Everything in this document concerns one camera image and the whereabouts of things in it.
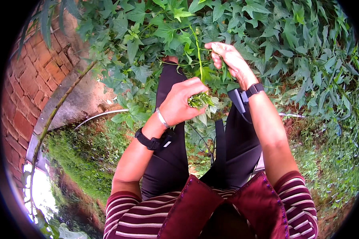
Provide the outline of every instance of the leg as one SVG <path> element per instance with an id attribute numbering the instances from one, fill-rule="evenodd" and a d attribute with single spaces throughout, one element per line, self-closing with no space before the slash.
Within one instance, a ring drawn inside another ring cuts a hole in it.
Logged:
<path id="1" fill-rule="evenodd" d="M 200 180 L 210 187 L 239 189 L 246 183 L 253 172 L 261 155 L 262 148 L 253 125 L 244 120 L 234 104 L 227 117 L 224 137 L 220 136 L 218 138 L 217 136 L 216 144 L 218 147 L 218 140 L 225 140 L 225 164 L 218 164 L 217 155 L 211 169 Z"/>
<path id="2" fill-rule="evenodd" d="M 242 187 L 257 164 L 262 147 L 253 124 L 244 120 L 235 105 L 226 122 L 226 183 L 229 189 Z"/>
<path id="3" fill-rule="evenodd" d="M 187 80 L 180 69 L 182 75 L 177 73 L 176 68 L 176 65 L 164 65 L 158 83 L 156 107 L 165 100 L 173 84 Z M 177 139 L 163 150 L 153 153 L 142 178 L 143 200 L 168 192 L 181 191 L 184 187 L 189 177 L 184 126 L 185 122 L 177 124 L 174 129 Z"/>

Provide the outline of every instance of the woman's left hand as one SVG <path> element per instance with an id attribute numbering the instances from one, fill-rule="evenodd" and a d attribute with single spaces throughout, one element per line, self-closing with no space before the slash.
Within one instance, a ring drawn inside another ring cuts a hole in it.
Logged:
<path id="1" fill-rule="evenodd" d="M 174 84 L 160 106 L 162 117 L 168 125 L 174 126 L 203 114 L 205 107 L 202 109 L 192 108 L 187 103 L 187 99 L 194 94 L 208 90 L 198 77 Z"/>

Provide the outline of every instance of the bright sky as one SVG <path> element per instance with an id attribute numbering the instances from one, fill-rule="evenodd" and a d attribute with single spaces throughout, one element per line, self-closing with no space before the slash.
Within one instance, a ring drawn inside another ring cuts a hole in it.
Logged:
<path id="1" fill-rule="evenodd" d="M 45 164 L 45 168 L 49 170 L 49 167 L 47 164 Z M 31 171 L 32 165 L 27 164 L 24 166 L 24 171 Z M 29 184 L 31 183 L 31 177 L 29 176 L 27 178 L 27 184 L 26 186 L 29 187 Z M 29 200 L 30 190 L 25 189 L 25 199 L 24 202 Z M 58 210 L 56 208 L 56 202 L 55 198 L 52 196 L 52 192 L 50 191 L 50 182 L 47 175 L 44 174 L 43 171 L 35 169 L 35 174 L 33 177 L 33 200 L 35 202 L 35 205 L 37 208 L 39 208 L 45 218 L 48 220 L 51 218 L 51 214 L 48 213 L 47 208 L 50 208 L 53 212 L 58 213 Z M 25 207 L 28 209 L 28 211 L 31 211 L 31 204 L 27 203 L 25 204 Z"/>

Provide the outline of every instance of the striped shirt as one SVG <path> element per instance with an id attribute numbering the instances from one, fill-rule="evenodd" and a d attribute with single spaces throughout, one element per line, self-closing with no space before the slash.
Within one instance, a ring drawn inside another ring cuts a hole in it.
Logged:
<path id="1" fill-rule="evenodd" d="M 290 239 L 316 238 L 317 213 L 303 177 L 290 175 L 274 189 L 286 210 Z M 236 191 L 213 190 L 224 199 Z M 156 238 L 180 193 L 171 192 L 143 202 L 132 193 L 122 196 L 114 194 L 116 197 L 111 195 L 106 205 L 104 239 Z"/>

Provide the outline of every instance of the hand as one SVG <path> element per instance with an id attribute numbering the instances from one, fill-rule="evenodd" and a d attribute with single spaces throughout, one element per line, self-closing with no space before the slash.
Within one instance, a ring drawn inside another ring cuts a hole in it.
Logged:
<path id="1" fill-rule="evenodd" d="M 168 125 L 173 126 L 203 114 L 206 107 L 202 109 L 191 108 L 187 99 L 194 94 L 208 90 L 198 77 L 174 84 L 160 106 L 162 117 Z"/>
<path id="2" fill-rule="evenodd" d="M 211 57 L 213 58 L 215 67 L 218 69 L 222 67 L 220 56 L 223 58 L 223 61 L 229 66 L 230 74 L 237 78 L 238 83 L 243 90 L 258 83 L 258 79 L 251 71 L 249 65 L 234 46 L 221 42 L 209 42 L 205 44 L 205 48 L 213 49 Z"/>

